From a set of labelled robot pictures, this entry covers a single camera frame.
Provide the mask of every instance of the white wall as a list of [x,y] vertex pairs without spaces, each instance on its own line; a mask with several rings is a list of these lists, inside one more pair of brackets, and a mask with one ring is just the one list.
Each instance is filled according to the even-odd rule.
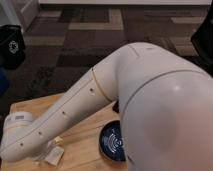
[[209,5],[211,0],[39,0],[45,4]]
[[10,21],[6,13],[4,12],[2,5],[0,4],[0,26],[5,24],[10,24]]

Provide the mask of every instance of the table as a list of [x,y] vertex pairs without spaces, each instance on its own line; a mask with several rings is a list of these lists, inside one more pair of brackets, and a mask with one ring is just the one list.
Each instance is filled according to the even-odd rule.
[[[62,94],[15,103],[10,112],[27,111],[36,117],[46,111]],[[78,125],[64,132],[61,147],[65,153],[58,166],[46,162],[22,160],[16,163],[2,162],[2,171],[127,171],[125,163],[109,161],[99,152],[98,139],[102,127],[119,115],[112,111],[112,105],[95,113]]]

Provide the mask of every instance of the black trash can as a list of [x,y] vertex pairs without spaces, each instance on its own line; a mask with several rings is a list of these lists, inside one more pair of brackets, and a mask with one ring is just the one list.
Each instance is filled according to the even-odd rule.
[[4,25],[0,27],[0,65],[5,69],[16,69],[25,60],[25,43],[21,27]]

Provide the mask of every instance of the wall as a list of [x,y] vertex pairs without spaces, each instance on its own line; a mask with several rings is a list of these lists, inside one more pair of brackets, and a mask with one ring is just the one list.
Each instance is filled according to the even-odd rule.
[[5,24],[10,24],[10,21],[5,14],[2,5],[0,4],[0,26]]

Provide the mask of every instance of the black chair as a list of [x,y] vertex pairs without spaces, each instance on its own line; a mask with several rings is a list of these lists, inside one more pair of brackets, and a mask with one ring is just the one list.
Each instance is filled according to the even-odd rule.
[[213,2],[208,15],[191,37],[191,41],[202,58],[207,72],[213,74]]

